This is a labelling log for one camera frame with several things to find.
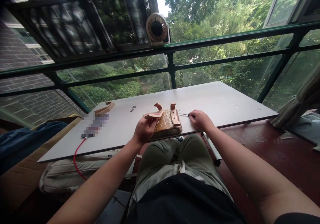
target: curtain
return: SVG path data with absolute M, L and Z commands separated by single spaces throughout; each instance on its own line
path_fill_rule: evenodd
M 303 83 L 298 94 L 278 110 L 280 115 L 269 121 L 276 128 L 288 128 L 307 110 L 319 108 L 319 100 L 320 65 Z

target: red cable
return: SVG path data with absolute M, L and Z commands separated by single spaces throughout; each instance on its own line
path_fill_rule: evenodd
M 85 137 L 85 138 L 83 139 L 83 141 L 80 143 L 80 145 L 79 145 L 78 148 L 76 149 L 76 152 L 75 152 L 74 155 L 73 155 L 73 164 L 74 164 L 74 167 L 76 168 L 76 170 L 77 170 L 77 172 L 80 174 L 80 176 L 81 176 L 83 179 L 85 179 L 85 180 L 87 180 L 87 178 L 80 172 L 80 170 L 78 169 L 78 166 L 77 166 L 77 164 L 76 164 L 76 154 L 77 154 L 77 151 L 78 151 L 79 147 L 82 145 L 82 143 L 84 143 L 84 141 L 85 141 L 87 138 L 88 138 L 88 137 Z M 124 208 L 126 208 L 126 206 L 123 205 L 123 204 L 118 200 L 117 197 L 113 196 L 113 198 L 114 198 L 117 202 L 119 202 L 121 206 L 123 206 Z
M 85 179 L 85 180 L 87 180 L 87 178 L 80 172 L 80 170 L 79 170 L 78 167 L 77 167 L 77 164 L 76 164 L 76 154 L 77 154 L 77 151 L 78 151 L 79 147 L 82 145 L 82 143 L 84 143 L 84 141 L 85 141 L 87 138 L 88 138 L 88 137 L 85 137 L 85 138 L 83 139 L 83 141 L 80 143 L 80 145 L 79 145 L 78 148 L 76 149 L 76 152 L 75 152 L 74 155 L 73 155 L 73 164 L 74 164 L 74 167 L 76 168 L 76 170 L 77 170 L 77 172 L 80 174 L 80 176 L 81 176 L 83 179 Z

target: fan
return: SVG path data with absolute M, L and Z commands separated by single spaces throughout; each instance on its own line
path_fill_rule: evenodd
M 147 19 L 147 34 L 152 46 L 170 44 L 170 30 L 166 19 L 158 12 L 152 13 Z

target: curved wooden piece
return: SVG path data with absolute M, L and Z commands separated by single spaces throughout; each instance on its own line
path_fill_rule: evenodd
M 177 117 L 178 111 L 176 110 L 176 104 L 171 103 L 170 105 L 170 115 L 171 115 L 171 120 L 174 126 L 181 126 L 181 123 L 178 120 Z
M 114 102 L 106 102 L 106 107 L 103 107 L 101 109 L 95 110 L 95 114 L 104 114 L 110 111 L 116 104 Z
M 162 116 L 162 114 L 163 114 L 163 108 L 162 108 L 162 106 L 161 106 L 159 103 L 154 104 L 154 106 L 155 106 L 156 108 L 158 108 L 159 113 L 157 113 L 157 112 L 148 113 L 148 114 L 144 117 L 144 119 L 154 119 L 154 118 L 160 118 L 160 117 Z

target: blue cloth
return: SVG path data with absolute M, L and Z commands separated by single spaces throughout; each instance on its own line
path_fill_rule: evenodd
M 41 124 L 37 130 L 21 128 L 0 135 L 0 175 L 29 156 L 67 126 L 64 122 Z

